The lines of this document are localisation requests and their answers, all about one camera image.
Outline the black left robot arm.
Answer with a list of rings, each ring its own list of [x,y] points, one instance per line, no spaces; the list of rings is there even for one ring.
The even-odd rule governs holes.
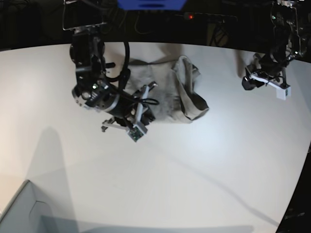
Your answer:
[[[303,57],[311,40],[311,2],[309,0],[275,0],[270,12],[274,45],[260,55],[255,53],[245,67],[242,78],[244,90],[270,85],[287,95],[286,67]]]

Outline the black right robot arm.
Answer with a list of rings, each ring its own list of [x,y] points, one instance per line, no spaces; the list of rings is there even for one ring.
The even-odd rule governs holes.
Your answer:
[[[119,75],[107,76],[107,70],[116,64],[104,58],[102,27],[116,26],[109,12],[117,7],[102,0],[65,0],[63,6],[63,30],[73,32],[69,54],[75,64],[76,85],[72,95],[76,103],[111,115],[102,123],[103,132],[119,128],[134,138],[145,135],[147,125],[155,119],[150,107],[159,105],[157,100],[148,97],[157,84],[145,84],[133,94],[125,92],[131,75],[127,41],[123,43],[125,56]]]

